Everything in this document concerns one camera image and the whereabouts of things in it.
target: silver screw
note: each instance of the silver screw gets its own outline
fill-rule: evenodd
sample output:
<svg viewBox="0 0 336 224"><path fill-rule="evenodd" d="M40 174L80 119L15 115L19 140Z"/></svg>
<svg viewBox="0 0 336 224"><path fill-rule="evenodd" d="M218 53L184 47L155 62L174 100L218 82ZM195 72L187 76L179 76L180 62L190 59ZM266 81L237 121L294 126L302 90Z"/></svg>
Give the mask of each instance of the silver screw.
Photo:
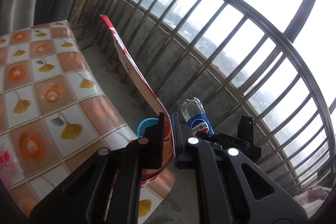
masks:
<svg viewBox="0 0 336 224"><path fill-rule="evenodd" d="M99 154L100 156L105 156L105 155L107 155L108 153L109 153L109 150L108 150L106 147L100 148L100 149L98 150L98 154Z"/></svg>
<svg viewBox="0 0 336 224"><path fill-rule="evenodd" d="M148 144L149 140L147 138L139 138L138 139L139 144Z"/></svg>

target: pepsi bottle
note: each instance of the pepsi bottle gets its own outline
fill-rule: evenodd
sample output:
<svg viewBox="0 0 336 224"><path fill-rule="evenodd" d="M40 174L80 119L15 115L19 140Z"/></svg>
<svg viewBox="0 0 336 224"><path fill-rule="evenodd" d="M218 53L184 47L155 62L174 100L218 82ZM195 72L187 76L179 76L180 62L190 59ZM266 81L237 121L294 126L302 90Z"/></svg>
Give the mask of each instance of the pepsi bottle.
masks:
<svg viewBox="0 0 336 224"><path fill-rule="evenodd" d="M193 100L185 99L181 106L182 115L190 126L193 135L198 131L213 135L209 120L205 115L202 103L194 97Z"/></svg>

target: blue label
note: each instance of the blue label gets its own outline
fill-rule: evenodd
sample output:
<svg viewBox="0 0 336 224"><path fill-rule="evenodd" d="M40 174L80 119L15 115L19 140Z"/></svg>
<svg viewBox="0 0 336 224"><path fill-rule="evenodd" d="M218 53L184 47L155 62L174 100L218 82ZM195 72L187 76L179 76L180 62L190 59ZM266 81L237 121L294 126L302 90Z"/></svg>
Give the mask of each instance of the blue label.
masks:
<svg viewBox="0 0 336 224"><path fill-rule="evenodd" d="M208 118L205 114L197 114L191 117L187 121L188 126L190 126L193 135L198 131L202 131L207 134L214 135L214 132L211 128Z"/></svg>

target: concrete floor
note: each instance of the concrete floor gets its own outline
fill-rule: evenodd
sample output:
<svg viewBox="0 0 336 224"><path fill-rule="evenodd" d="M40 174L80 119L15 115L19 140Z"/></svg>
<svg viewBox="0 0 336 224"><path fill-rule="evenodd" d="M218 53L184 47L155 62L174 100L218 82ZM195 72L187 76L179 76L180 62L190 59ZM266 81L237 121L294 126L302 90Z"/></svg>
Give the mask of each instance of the concrete floor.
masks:
<svg viewBox="0 0 336 224"><path fill-rule="evenodd" d="M146 111L139 108L142 99L131 97L129 92L134 85L128 81L120 83L120 74L112 70L106 62L106 55L96 45L83 50L92 72L105 94L120 112L130 128L135 131L138 124L145 118L155 117L155 112L148 107ZM145 224L198 224L198 204L196 179L194 170L177 170L172 162L169 169L175 174L175 184Z"/></svg>

